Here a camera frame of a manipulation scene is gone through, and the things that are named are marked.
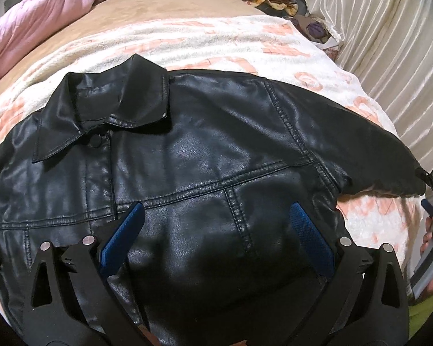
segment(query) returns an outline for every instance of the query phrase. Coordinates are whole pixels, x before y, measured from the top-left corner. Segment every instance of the stitched seam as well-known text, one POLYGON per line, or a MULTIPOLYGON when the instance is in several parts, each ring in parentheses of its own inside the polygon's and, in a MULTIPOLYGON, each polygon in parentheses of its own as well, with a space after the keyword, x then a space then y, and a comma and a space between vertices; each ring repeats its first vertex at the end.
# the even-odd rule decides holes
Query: stitched seam
POLYGON ((285 111, 282 109, 282 106, 279 103, 279 100, 276 96, 276 93, 274 91, 274 89, 272 88, 271 84, 269 82, 263 82, 264 87, 266 89, 266 91, 268 92, 271 101, 273 102, 274 107, 276 108, 280 118, 282 119, 282 121, 284 122, 285 127, 287 128, 287 130, 290 133, 290 136, 292 136, 293 140, 296 142, 298 148, 308 157, 311 158, 312 161, 315 162, 314 167, 316 168, 316 171, 318 172, 318 174, 320 175, 320 177, 326 181, 323 181, 323 183, 326 185, 327 189, 332 192, 335 193, 337 190, 339 190, 338 184, 336 183, 336 181, 333 179, 332 175, 329 173, 329 171, 321 164, 321 162, 318 160, 318 158, 316 157, 316 155, 309 149, 307 149, 305 142, 303 141, 303 139, 301 138, 300 134, 298 133, 297 129, 290 123, 287 114, 285 113, 285 111))
POLYGON ((167 74, 167 79, 165 79, 165 75, 162 74, 162 94, 160 95, 160 105, 161 106, 163 104, 163 97, 166 94, 167 84, 168 84, 168 74, 167 74))
POLYGON ((115 203, 115 191, 114 191, 114 183, 112 177, 112 147, 111 147, 111 135, 110 132, 106 134, 106 141, 108 145, 107 150, 107 159, 109 160, 108 169, 109 169, 109 188, 110 188, 110 203, 111 203, 111 213, 114 215, 114 218, 117 218, 117 205, 115 203))
MULTIPOLYGON (((111 210, 111 207, 107 206, 101 209, 97 209, 95 211, 90 211, 88 212, 88 214, 90 213, 95 213, 95 212, 99 212, 99 211, 106 211, 106 210, 111 210)), ((86 216, 87 213, 83 213, 83 214, 77 214, 74 216, 61 216, 61 217, 53 217, 51 219, 41 219, 38 221, 25 221, 25 222, 11 222, 9 224, 0 224, 0 231, 1 230, 14 230, 14 229, 18 229, 18 230, 23 230, 23 229, 39 229, 39 228, 43 228, 43 227, 53 227, 53 226, 66 226, 66 225, 75 225, 75 224, 82 224, 84 222, 87 221, 96 221, 99 219, 104 219, 106 217, 110 217, 112 216, 112 214, 110 214, 109 212, 103 215, 96 215, 96 216, 86 216)))
POLYGON ((54 149, 52 149, 51 151, 49 151, 44 157, 43 160, 48 159, 49 157, 51 157, 52 155, 54 155, 55 153, 58 153, 62 148, 67 147, 69 144, 74 143, 78 138, 80 138, 81 134, 79 131, 79 135, 73 136, 69 139, 66 139, 63 143, 61 143, 59 146, 55 147, 54 149))
POLYGON ((85 160, 85 212, 88 212, 88 196, 87 196, 87 160, 85 160))
POLYGON ((32 256, 30 254, 29 229, 24 230, 24 250, 26 254, 27 270, 30 271, 30 269, 32 268, 32 256))
POLYGON ((216 182, 211 183, 210 185, 204 185, 204 186, 199 186, 199 187, 189 189, 189 190, 178 191, 178 192, 175 192, 171 195, 165 195, 165 196, 160 196, 160 197, 156 197, 156 198, 145 199, 141 202, 144 205, 144 208, 147 208, 147 209, 157 208, 159 206, 164 206, 167 204, 173 204, 173 203, 181 202, 183 200, 188 200, 188 199, 192 199, 192 198, 199 197, 202 195, 221 191, 222 189, 226 189, 226 188, 231 187, 231 186, 241 185, 242 183, 246 183, 246 182, 258 179, 258 178, 262 178, 264 176, 268 176, 270 174, 273 174, 275 172, 278 172, 278 171, 286 169, 286 168, 289 168, 289 165, 282 165, 279 167, 274 167, 273 169, 266 169, 263 172, 261 172, 261 170, 258 169, 255 171, 251 171, 251 172, 247 172, 247 173, 238 175, 238 176, 234 176, 234 177, 229 178, 229 179, 216 181, 216 182), (261 173, 257 174, 257 175, 249 176, 254 172, 261 172, 261 173), (247 178, 241 179, 241 180, 238 179, 238 177, 244 177, 244 176, 247 176, 247 178), (173 196, 176 196, 176 198, 170 199, 170 200, 164 199, 164 198, 173 197, 173 196))
MULTIPOLYGON (((210 182, 205 185, 200 185, 193 187, 191 189, 186 189, 182 191, 173 192, 168 195, 162 195, 154 198, 144 199, 141 200, 144 208, 151 209, 151 208, 157 208, 159 206, 165 206, 168 204, 174 204, 181 202, 183 200, 192 199, 195 197, 207 195, 213 192, 221 191, 227 187, 231 186, 237 186, 241 185, 243 183, 247 183, 250 181, 253 181, 258 178, 262 178, 264 176, 268 176, 270 174, 274 174, 276 172, 282 171, 284 169, 290 168, 290 167, 298 167, 298 166, 289 166, 287 164, 284 164, 283 162, 276 162, 273 164, 269 164, 266 166, 263 166, 261 168, 245 172, 242 174, 237 174, 234 176, 231 176, 229 178, 225 178, 223 180, 210 182)), ((117 209, 119 212, 125 211, 129 206, 131 205, 131 202, 129 203, 119 203, 117 204, 117 209)), ((12 222, 8 224, 2 224, 0 223, 0 230, 12 230, 12 229, 33 229, 33 228, 43 228, 43 227, 53 227, 53 226, 64 226, 64 225, 75 225, 75 224, 81 224, 87 221, 95 221, 98 219, 103 219, 105 217, 112 216, 109 211, 112 211, 112 207, 107 206, 103 208, 99 208, 93 211, 84 212, 82 214, 74 214, 70 216, 60 216, 60 217, 53 217, 48 219, 40 219, 40 220, 25 220, 22 222, 12 222)))
POLYGON ((101 117, 100 119, 80 119, 80 122, 95 122, 95 121, 102 121, 106 119, 106 117, 101 117))
POLYGON ((252 236, 250 235, 245 215, 240 207, 240 204, 237 201, 234 187, 228 187, 227 189, 224 189, 224 194, 226 196, 226 201, 231 209, 234 224, 236 225, 237 231, 243 241, 245 253, 248 255, 256 255, 256 253, 254 253, 253 251, 252 236))
POLYGON ((169 71, 169 78, 177 78, 178 76, 187 76, 192 74, 209 74, 212 76, 219 76, 222 78, 252 78, 257 79, 260 77, 254 76, 251 73, 241 73, 238 71, 221 71, 221 70, 205 70, 205 69, 177 69, 169 71))
POLYGON ((37 142, 36 142, 36 152, 33 154, 33 160, 36 160, 40 152, 40 129, 42 128, 42 112, 40 112, 39 124, 37 126, 37 142))

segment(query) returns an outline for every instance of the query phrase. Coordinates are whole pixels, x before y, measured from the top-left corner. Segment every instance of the bed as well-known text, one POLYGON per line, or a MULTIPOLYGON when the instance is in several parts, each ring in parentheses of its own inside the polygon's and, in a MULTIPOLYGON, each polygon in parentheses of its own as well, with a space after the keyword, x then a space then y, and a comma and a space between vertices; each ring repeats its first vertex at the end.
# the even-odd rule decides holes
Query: bed
MULTIPOLYGON (((315 91, 397 135, 356 76, 291 23, 240 0, 107 0, 35 48, 0 80, 0 143, 43 107, 69 71, 100 72, 138 53, 173 69, 241 71, 315 91)), ((393 245, 405 266, 421 220, 420 199, 363 193, 337 208, 358 245, 393 245)))

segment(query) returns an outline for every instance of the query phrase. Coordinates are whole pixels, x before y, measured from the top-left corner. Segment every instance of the black metal bracket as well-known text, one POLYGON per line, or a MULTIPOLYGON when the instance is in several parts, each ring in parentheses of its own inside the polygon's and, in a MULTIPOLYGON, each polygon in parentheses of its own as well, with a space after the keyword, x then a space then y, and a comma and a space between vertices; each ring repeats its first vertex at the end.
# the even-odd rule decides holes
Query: black metal bracket
MULTIPOLYGON (((100 247, 106 247, 120 227, 125 225, 135 205, 137 203, 130 207, 123 219, 108 223, 104 232, 100 231, 104 238, 101 245, 93 235, 69 247, 55 247, 47 241, 41 244, 33 263, 32 280, 24 304, 23 333, 28 345, 152 346, 100 273, 100 247), (87 324, 76 292, 90 303, 92 314, 104 333, 87 324)), ((122 258, 125 256, 114 256, 114 260, 122 258)))
POLYGON ((393 247, 358 247, 343 237, 337 249, 332 281, 287 346, 404 345, 408 302, 393 247))
MULTIPOLYGON (((433 170, 431 173, 426 172, 422 168, 416 169, 416 176, 423 180, 433 190, 433 170)), ((433 206, 425 199, 421 201, 422 206, 426 208, 431 217, 433 217, 433 206)), ((433 234, 433 222, 430 230, 433 234)), ((433 279, 433 237, 428 243, 420 261, 414 269, 414 275, 410 278, 407 285, 407 296, 410 303, 417 303, 422 297, 423 291, 430 281, 433 279)))

